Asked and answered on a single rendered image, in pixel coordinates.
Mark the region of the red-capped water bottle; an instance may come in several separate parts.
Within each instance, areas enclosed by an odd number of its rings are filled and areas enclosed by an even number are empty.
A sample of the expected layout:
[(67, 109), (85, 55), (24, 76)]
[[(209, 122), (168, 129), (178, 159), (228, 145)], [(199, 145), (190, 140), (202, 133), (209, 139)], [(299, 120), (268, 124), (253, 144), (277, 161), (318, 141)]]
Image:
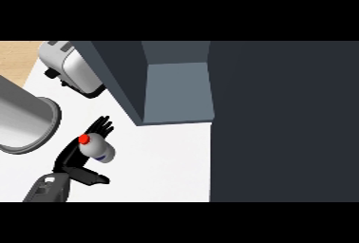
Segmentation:
[(98, 133), (83, 134), (79, 137), (79, 149), (85, 156), (103, 163), (109, 163), (116, 157), (114, 146)]

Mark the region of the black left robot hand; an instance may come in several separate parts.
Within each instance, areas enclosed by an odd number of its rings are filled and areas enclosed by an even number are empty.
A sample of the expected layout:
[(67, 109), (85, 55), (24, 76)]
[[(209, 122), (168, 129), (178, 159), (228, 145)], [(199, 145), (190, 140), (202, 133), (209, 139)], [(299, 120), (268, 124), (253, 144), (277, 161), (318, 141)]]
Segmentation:
[[(113, 132), (114, 126), (110, 117), (101, 116), (86, 130), (86, 134), (97, 133), (104, 138)], [(109, 184), (110, 178), (85, 167), (89, 157), (79, 148), (79, 138), (75, 138), (63, 150), (54, 165), (54, 173), (67, 173), (70, 178), (85, 185)]]

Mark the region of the silver toaster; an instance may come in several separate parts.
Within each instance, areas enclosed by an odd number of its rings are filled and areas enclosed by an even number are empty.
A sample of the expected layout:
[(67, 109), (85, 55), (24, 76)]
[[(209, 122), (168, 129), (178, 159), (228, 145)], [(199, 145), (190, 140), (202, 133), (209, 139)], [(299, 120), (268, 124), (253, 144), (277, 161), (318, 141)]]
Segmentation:
[(39, 57), (47, 65), (45, 76), (49, 79), (58, 78), (63, 86), (89, 99), (103, 93), (106, 85), (70, 41), (45, 41)]

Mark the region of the grey cylindrical pot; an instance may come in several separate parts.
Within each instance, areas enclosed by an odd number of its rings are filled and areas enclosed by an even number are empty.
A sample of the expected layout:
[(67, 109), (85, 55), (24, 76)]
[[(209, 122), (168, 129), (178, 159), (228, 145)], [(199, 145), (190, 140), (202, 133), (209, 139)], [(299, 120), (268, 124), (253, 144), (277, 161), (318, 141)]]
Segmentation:
[(0, 150), (21, 155), (51, 140), (63, 110), (47, 97), (36, 97), (0, 75)]

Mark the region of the dark grey cabinet door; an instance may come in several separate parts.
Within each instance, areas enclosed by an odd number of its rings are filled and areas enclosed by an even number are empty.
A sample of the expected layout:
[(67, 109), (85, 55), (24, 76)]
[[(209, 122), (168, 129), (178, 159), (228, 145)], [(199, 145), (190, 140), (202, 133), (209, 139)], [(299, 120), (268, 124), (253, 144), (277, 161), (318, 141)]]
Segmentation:
[(359, 201), (359, 42), (209, 49), (215, 201)]

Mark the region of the dark grey cabinet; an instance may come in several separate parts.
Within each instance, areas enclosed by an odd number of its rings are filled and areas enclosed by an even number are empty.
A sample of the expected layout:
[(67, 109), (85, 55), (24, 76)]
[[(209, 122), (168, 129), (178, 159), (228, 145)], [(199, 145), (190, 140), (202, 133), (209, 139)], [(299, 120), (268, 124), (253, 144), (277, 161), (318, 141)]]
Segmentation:
[(73, 45), (137, 125), (213, 120), (209, 41), (76, 41)]

